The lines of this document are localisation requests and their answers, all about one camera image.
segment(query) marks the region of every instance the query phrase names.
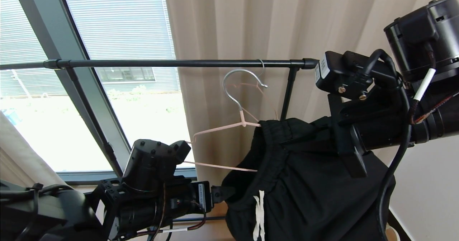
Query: robotic arm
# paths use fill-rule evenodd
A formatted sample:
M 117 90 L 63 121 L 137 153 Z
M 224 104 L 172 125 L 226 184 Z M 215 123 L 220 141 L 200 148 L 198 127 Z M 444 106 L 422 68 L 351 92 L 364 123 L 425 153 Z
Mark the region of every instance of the robotic arm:
M 400 145 L 383 179 L 378 204 L 408 147 L 459 134 L 459 4 L 457 0 L 434 0 L 395 19 L 384 31 L 401 74 L 380 49 L 370 57 L 327 51 L 319 62 L 288 61 L 298 68 L 314 69 L 316 86 L 330 93 L 331 116 L 312 122 L 314 134 L 283 143 L 290 150 L 334 152 L 355 178 L 367 174 L 362 156 L 374 148 Z M 97 62 L 50 60 L 44 66 L 101 66 Z M 120 61 L 110 62 L 115 66 Z M 190 66 L 192 61 L 181 62 L 171 64 Z M 222 67 L 205 62 L 201 66 Z M 225 65 L 252 65 L 231 62 Z M 342 97 L 350 101 L 343 102 Z M 189 151 L 184 141 L 166 145 L 137 140 L 123 177 L 102 180 L 87 194 L 68 186 L 27 190 L 1 181 L 1 239 L 127 240 L 155 235 L 174 218 L 190 213 L 204 217 L 186 230 L 199 228 L 213 205 L 234 191 L 174 176 L 176 165 Z M 103 224 L 95 217 L 100 200 L 105 205 Z M 138 232 L 150 226 L 152 231 Z

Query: bolt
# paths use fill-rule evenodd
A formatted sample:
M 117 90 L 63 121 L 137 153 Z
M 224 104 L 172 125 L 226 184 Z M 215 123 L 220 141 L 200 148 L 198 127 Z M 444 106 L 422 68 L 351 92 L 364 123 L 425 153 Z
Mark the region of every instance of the bolt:
M 346 92 L 346 88 L 344 86 L 341 86 L 341 87 L 338 88 L 338 92 L 342 94 L 342 93 Z

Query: beige curtain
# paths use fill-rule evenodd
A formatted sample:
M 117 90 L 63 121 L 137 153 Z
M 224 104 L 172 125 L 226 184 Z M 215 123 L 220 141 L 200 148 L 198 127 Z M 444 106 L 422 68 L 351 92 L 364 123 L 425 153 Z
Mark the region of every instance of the beige curtain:
M 1 112 L 0 179 L 24 187 L 34 183 L 64 184 Z
M 390 52 L 383 28 L 431 0 L 167 0 L 177 59 L 320 58 L 327 50 L 369 55 Z M 190 135 L 238 122 L 237 106 L 223 93 L 225 68 L 180 68 Z M 287 69 L 269 68 L 265 93 L 280 114 Z M 229 83 L 255 83 L 241 73 Z M 260 120 L 274 119 L 269 102 L 253 88 L 231 94 Z M 287 117 L 307 122 L 329 115 L 326 93 L 315 87 L 313 72 L 300 71 Z M 200 136 L 193 145 L 198 162 L 235 166 L 250 147 L 253 127 Z M 394 149 L 377 151 L 389 163 Z M 220 184 L 228 173 L 197 166 L 198 177 Z

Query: metal hook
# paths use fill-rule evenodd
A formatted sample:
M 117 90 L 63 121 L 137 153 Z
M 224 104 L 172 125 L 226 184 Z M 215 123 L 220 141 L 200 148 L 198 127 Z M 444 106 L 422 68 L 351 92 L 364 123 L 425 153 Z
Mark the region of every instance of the metal hook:
M 264 73 L 264 70 L 266 70 L 266 68 L 264 67 L 263 60 L 258 59 L 258 61 L 260 61 L 260 62 L 261 62 L 261 66 L 263 66 L 263 70 L 262 70 L 261 73 L 259 74 L 259 76 L 262 76 L 262 74 Z
M 228 90 L 226 89 L 226 84 L 225 84 L 225 81 L 226 79 L 228 78 L 228 76 L 231 74 L 231 73 L 234 73 L 234 72 L 237 72 L 237 71 L 245 71 L 247 73 L 250 73 L 251 76 L 253 76 L 257 81 L 258 83 L 263 86 L 264 88 L 267 88 L 268 86 L 263 84 L 260 80 L 260 78 L 253 72 L 253 71 L 249 71 L 249 70 L 246 70 L 246 69 L 234 69 L 234 70 L 231 70 L 230 72 L 228 72 L 225 77 L 223 78 L 223 90 L 225 91 L 225 94 L 230 98 L 232 99 L 234 102 L 236 102 L 236 104 L 239 106 L 239 111 L 242 111 L 242 106 L 241 104 L 239 103 L 238 100 L 236 100 L 235 98 L 233 98 L 233 96 L 231 96 L 229 93 L 228 93 Z

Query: white drawstring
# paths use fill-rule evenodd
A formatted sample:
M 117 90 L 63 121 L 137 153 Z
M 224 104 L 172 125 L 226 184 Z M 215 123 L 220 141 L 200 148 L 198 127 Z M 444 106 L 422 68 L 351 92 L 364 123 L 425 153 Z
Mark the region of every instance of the white drawstring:
M 255 217 L 257 219 L 257 223 L 254 228 L 254 241 L 257 241 L 259 236 L 261 236 L 261 240 L 264 241 L 264 191 L 259 190 L 259 192 L 260 198 L 254 196 L 257 202 L 257 205 L 255 207 Z

